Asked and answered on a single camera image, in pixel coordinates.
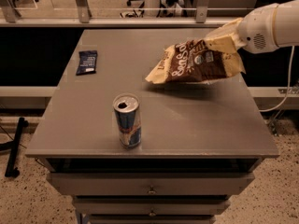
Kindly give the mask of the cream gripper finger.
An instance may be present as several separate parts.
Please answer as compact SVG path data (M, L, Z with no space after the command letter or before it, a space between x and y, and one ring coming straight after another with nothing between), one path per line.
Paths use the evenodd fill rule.
M242 18L237 18L233 21L225 23L223 26L208 33L206 35L206 39L220 39L230 37L233 40L238 40L240 38L240 35L237 31L237 28L242 21Z
M206 37L204 41L209 49L223 53L236 53L246 46L246 43L238 35Z

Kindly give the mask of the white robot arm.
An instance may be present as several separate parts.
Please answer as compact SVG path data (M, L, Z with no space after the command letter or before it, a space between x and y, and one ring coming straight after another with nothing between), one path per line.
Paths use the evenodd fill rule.
M233 53L243 48L253 54L299 45L299 0L252 10L210 32L209 49Z

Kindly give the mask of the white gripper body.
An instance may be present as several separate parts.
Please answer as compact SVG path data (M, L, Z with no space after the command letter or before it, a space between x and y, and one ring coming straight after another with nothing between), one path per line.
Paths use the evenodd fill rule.
M266 53L278 49L274 36L274 23L278 4L258 7L245 16L238 25L237 32L246 44L244 50Z

